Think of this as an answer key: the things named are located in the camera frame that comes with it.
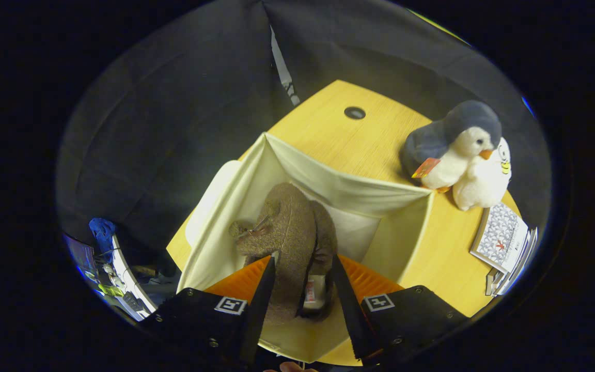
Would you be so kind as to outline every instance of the notebook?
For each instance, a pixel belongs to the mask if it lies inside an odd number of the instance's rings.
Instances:
[[[470,253],[506,274],[519,264],[527,242],[527,224],[504,203],[499,203],[484,209]]]

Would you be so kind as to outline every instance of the white plush toy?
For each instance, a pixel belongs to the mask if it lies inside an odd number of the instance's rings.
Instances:
[[[511,154],[502,137],[497,150],[485,160],[476,156],[461,179],[453,185],[453,199],[460,210],[490,208],[500,203],[511,179]]]

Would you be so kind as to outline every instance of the label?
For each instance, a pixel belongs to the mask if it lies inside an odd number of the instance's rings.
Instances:
[[[220,300],[220,303],[215,306],[215,311],[233,315],[241,315],[243,310],[245,310],[246,305],[247,300],[234,299],[233,297],[224,296]]]
[[[123,297],[123,295],[125,294],[125,293],[123,293],[122,290],[120,290],[116,287],[112,287],[111,285],[99,284],[98,288],[100,288],[102,290],[102,292],[104,292],[104,294],[109,295],[109,296]]]
[[[415,174],[413,174],[413,178],[425,177],[427,174],[430,173],[430,171],[433,170],[433,168],[435,168],[436,165],[439,164],[439,162],[440,162],[440,159],[427,158],[426,160],[424,160],[422,165],[420,165],[419,168],[417,168],[417,170],[415,171]]]
[[[368,306],[369,311],[372,312],[394,307],[394,302],[392,302],[386,294],[364,297],[364,301],[366,301],[366,306]]]
[[[313,304],[316,302],[316,291],[314,290],[314,280],[307,280],[307,287],[305,287],[305,304]]]

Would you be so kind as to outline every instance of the cable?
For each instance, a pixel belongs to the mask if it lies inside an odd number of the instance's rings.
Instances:
[[[95,255],[95,256],[93,256],[93,258],[95,259],[95,257],[100,257],[100,256],[102,256],[103,254],[108,254],[109,252],[113,252],[113,251],[115,251],[115,250],[119,250],[119,249],[121,249],[121,248],[120,248],[120,247],[119,247],[119,248],[113,248],[113,249],[111,249],[111,250],[108,250],[107,252],[102,252],[101,254],[97,254],[97,255]]]
[[[128,272],[128,270],[130,270],[130,266],[128,266],[127,269],[123,270],[123,272],[121,273],[121,276],[124,277],[126,275],[126,273]]]

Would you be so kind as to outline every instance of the blue cloth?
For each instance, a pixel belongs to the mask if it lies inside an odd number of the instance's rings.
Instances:
[[[98,247],[102,253],[110,252],[114,249],[112,245],[112,237],[116,233],[116,225],[107,221],[106,219],[92,219],[89,222],[89,228],[98,242]],[[108,261],[111,262],[112,257],[108,256]]]

